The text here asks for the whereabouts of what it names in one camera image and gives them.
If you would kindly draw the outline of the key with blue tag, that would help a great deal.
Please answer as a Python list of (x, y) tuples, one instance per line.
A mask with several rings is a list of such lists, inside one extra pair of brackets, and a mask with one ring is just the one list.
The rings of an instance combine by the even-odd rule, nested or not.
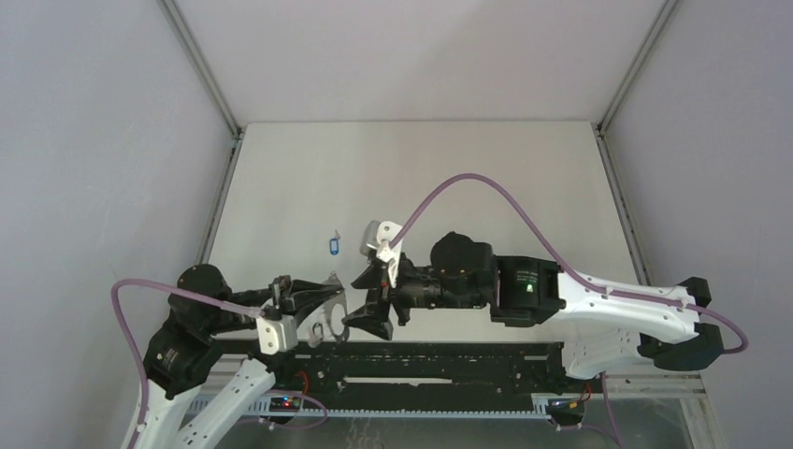
[(339, 255), (340, 253), (340, 233), (338, 230), (334, 231), (333, 237), (328, 241), (328, 249), (331, 255)]

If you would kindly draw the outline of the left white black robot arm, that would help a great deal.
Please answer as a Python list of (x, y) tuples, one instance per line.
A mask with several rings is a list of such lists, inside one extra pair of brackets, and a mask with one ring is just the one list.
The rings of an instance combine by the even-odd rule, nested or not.
[[(120, 291), (126, 286), (168, 295), (168, 316), (144, 351), (121, 307)], [(120, 280), (112, 285), (110, 297), (139, 378), (136, 414), (124, 448), (213, 448), (234, 426), (249, 423), (245, 413), (263, 395), (274, 404), (255, 418), (257, 425), (290, 428), (306, 404), (327, 419), (328, 409), (308, 394), (307, 372), (293, 361), (297, 331), (306, 319), (318, 310), (345, 308), (344, 287), (336, 275), (323, 282), (282, 275), (263, 289), (233, 292), (218, 268), (200, 264), (187, 268), (176, 285)], [(217, 335), (239, 330), (255, 331), (252, 349), (222, 390), (185, 422), (211, 369), (228, 351)]]

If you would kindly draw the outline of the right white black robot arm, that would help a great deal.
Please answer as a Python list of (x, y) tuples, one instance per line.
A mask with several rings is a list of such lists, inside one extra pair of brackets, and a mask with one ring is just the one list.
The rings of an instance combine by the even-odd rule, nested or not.
[(560, 355), (543, 367), (545, 382), (557, 391), (622, 365), (706, 369), (726, 351), (720, 328), (701, 322), (695, 310), (710, 301), (701, 278), (661, 289), (674, 302), (669, 306), (620, 297), (616, 292), (624, 286), (619, 282), (599, 293), (554, 261), (496, 255), (490, 244), (455, 232), (434, 244), (425, 267), (405, 254), (395, 262), (383, 261), (375, 249), (367, 256), (366, 269), (352, 283), (366, 291), (365, 302), (341, 322), (382, 340), (393, 338), (392, 313), (404, 326), (414, 309), (486, 309), (491, 322), (505, 327), (561, 322), (612, 326), (613, 332), (602, 337), (559, 344)]

